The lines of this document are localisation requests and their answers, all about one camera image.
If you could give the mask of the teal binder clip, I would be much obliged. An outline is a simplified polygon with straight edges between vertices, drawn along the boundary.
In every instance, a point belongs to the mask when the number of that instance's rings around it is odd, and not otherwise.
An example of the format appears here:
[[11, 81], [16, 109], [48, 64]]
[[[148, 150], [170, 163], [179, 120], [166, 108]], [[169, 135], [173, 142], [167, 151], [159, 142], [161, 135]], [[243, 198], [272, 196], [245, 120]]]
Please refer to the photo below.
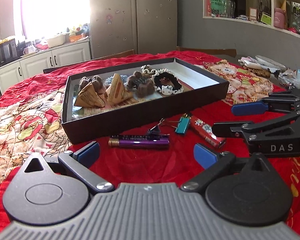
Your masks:
[[182, 115], [175, 128], [175, 133], [178, 135], [185, 135], [190, 126], [190, 120], [191, 118], [188, 114]]

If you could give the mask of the cream rectangular basin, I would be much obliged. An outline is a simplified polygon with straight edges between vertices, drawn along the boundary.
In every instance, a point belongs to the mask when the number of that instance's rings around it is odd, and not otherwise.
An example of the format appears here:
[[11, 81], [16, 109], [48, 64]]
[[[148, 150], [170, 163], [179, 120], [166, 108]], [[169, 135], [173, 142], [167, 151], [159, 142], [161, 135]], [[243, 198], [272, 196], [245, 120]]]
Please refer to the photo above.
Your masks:
[[47, 45], [49, 48], [61, 46], [66, 42], [66, 34], [58, 34], [54, 37], [47, 39]]

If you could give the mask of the tan paper pyramid packet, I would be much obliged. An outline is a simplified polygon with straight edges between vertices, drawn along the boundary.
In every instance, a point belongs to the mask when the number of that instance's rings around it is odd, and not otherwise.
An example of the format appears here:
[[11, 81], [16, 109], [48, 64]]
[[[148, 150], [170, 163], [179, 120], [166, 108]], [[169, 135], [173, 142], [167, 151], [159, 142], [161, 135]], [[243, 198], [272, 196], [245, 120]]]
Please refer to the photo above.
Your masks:
[[95, 92], [92, 82], [89, 82], [78, 94], [74, 106], [77, 107], [99, 107], [106, 104], [103, 99]]

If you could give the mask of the pink bottle on shelf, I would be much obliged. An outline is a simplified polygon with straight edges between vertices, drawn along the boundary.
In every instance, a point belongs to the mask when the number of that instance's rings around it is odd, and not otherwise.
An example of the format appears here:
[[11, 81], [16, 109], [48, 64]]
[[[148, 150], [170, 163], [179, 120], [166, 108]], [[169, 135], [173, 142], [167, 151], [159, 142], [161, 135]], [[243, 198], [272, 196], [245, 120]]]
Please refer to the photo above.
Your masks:
[[285, 29], [286, 12], [281, 8], [275, 8], [274, 12], [274, 27], [279, 29]]

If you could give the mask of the black lace-trimmed scrunchie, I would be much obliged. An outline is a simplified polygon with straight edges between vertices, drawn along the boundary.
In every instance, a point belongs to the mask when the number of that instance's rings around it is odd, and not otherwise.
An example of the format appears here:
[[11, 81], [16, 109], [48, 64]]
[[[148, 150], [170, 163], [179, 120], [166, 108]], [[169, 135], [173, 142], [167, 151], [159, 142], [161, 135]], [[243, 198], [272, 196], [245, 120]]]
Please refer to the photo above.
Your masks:
[[170, 96], [184, 91], [178, 78], [168, 69], [156, 70], [152, 80], [155, 90], [161, 95]]

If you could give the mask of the brown furry hair claw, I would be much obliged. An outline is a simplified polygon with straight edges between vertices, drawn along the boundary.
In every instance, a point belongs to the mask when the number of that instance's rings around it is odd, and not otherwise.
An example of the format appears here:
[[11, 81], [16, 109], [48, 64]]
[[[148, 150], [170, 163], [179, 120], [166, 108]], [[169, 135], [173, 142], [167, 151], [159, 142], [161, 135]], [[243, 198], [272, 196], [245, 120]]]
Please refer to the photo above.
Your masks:
[[152, 95], [155, 91], [152, 76], [140, 71], [135, 71], [133, 75], [128, 77], [126, 87], [128, 91], [135, 92], [138, 98]]

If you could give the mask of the red patterned lighter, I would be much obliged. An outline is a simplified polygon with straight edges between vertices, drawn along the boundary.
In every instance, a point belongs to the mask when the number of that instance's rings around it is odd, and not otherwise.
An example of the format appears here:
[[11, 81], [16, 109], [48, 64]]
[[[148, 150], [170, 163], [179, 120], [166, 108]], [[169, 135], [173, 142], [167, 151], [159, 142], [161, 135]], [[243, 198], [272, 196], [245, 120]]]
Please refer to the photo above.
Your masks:
[[220, 148], [226, 142], [225, 138], [214, 135], [209, 124], [194, 115], [190, 117], [190, 127], [214, 148]]

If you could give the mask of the light blue knitted scrunchie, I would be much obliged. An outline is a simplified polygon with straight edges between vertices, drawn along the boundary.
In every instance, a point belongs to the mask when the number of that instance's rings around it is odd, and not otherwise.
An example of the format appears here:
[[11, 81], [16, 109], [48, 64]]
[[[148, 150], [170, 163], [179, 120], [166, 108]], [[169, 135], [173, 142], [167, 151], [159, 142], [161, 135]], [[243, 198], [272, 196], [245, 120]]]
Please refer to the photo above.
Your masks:
[[[127, 80], [128, 80], [128, 76], [127, 75], [120, 75], [120, 78], [121, 78], [121, 81], [123, 82], [123, 85], [126, 87], [127, 86]], [[108, 88], [112, 83], [113, 81], [117, 81], [118, 78], [115, 77], [114, 75], [113, 76], [110, 76], [110, 77], [107, 77], [103, 80], [103, 83], [104, 83], [104, 86], [106, 88]]]

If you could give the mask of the white kitchen cabinet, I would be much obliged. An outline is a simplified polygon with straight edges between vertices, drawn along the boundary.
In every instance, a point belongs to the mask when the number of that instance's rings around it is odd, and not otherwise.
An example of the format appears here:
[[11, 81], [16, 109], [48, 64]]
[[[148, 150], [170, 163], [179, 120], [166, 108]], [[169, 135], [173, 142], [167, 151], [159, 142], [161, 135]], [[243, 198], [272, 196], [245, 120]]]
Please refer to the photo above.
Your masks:
[[43, 70], [80, 63], [91, 59], [88, 38], [40, 51], [0, 67], [0, 92]]

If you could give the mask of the black shallow box tray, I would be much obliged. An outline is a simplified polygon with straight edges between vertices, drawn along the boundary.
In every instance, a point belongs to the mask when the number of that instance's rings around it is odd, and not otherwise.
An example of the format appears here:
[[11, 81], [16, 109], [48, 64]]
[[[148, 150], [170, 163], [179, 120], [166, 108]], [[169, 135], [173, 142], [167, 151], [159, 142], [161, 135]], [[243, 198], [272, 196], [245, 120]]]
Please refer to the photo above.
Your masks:
[[[101, 113], [74, 118], [74, 90], [82, 77], [98, 75], [102, 78], [113, 74], [128, 75], [143, 65], [153, 69], [170, 70], [180, 83], [187, 86], [187, 91], [162, 96], [158, 93], [146, 98], [144, 102], [116, 109], [105, 108]], [[223, 100], [228, 92], [229, 82], [203, 68], [192, 65], [178, 58], [166, 58], [133, 62], [70, 75], [66, 81], [63, 98], [61, 123], [72, 144], [80, 144], [100, 137], [117, 135], [162, 118], [189, 113], [199, 107]]]

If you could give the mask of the white mug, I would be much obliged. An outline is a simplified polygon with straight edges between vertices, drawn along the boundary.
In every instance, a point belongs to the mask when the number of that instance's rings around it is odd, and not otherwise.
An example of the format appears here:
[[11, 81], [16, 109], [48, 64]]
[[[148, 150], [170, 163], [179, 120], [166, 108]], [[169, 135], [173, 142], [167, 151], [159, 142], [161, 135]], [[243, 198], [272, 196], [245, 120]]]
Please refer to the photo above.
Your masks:
[[36, 51], [37, 51], [37, 48], [34, 45], [30, 45], [23, 49], [23, 55], [35, 53]]

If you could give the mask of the dark brown furry hair clip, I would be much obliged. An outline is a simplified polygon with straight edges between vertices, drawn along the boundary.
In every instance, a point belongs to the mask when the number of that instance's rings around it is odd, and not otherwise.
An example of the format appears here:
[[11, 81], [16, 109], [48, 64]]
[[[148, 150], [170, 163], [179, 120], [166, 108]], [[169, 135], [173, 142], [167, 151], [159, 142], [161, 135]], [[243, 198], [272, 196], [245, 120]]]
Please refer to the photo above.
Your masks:
[[81, 91], [90, 83], [93, 85], [93, 88], [97, 94], [104, 94], [106, 92], [103, 80], [98, 75], [93, 76], [92, 79], [82, 77], [79, 83], [79, 91]]

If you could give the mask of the red quilted bear blanket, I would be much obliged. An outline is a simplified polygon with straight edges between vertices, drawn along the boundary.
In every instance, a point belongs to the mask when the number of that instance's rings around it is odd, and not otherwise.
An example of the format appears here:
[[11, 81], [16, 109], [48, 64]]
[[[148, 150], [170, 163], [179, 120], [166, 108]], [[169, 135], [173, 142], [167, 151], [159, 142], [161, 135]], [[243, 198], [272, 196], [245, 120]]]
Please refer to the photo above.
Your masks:
[[[44, 142], [51, 140], [61, 143], [61, 150], [70, 147], [78, 150], [87, 142], [70, 146], [61, 126], [61, 101], [47, 106], [47, 110], [34, 109], [44, 101], [44, 96], [61, 92], [69, 75], [96, 70], [121, 64], [176, 57], [191, 64], [207, 67], [221, 61], [221, 56], [211, 56], [197, 51], [171, 51], [167, 54], [141, 54], [103, 61], [88, 61], [70, 67], [54, 70], [49, 74], [38, 74], [13, 85], [0, 97], [0, 232], [10, 223], [4, 211], [2, 197], [22, 162], [27, 151], [38, 150], [41, 154], [52, 150], [52, 145]], [[240, 95], [235, 99], [234, 92], [229, 90], [226, 102], [215, 103], [197, 108], [194, 116], [212, 125], [219, 121], [239, 120], [232, 116], [230, 104], [236, 100], [250, 100]], [[168, 150], [143, 150], [141, 148], [110, 148], [106, 137], [97, 139], [101, 146], [100, 158], [91, 167], [99, 176], [111, 183], [167, 183], [181, 185], [201, 171], [202, 167], [193, 157], [196, 143], [209, 144], [198, 133], [188, 131], [185, 136], [177, 135], [172, 127], [163, 126], [162, 131], [170, 133], [171, 141]], [[293, 204], [290, 209], [287, 225], [300, 234], [300, 157], [270, 159], [273, 166], [282, 176], [293, 193]]]

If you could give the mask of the purple cylindrical lighter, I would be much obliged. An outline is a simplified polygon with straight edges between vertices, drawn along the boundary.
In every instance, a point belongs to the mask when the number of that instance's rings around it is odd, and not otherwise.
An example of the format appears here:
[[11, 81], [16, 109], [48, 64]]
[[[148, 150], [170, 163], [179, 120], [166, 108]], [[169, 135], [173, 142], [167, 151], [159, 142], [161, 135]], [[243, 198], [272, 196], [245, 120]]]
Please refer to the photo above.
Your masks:
[[121, 148], [167, 148], [168, 135], [116, 135], [109, 138], [110, 147]]

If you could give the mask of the black microwave oven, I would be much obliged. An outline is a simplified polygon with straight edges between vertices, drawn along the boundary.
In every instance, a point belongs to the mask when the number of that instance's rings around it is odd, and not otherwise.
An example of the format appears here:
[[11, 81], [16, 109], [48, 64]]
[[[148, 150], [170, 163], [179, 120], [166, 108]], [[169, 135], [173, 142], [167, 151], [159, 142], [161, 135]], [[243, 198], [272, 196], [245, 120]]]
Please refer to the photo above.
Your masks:
[[0, 67], [18, 58], [15, 39], [4, 41], [0, 44]]

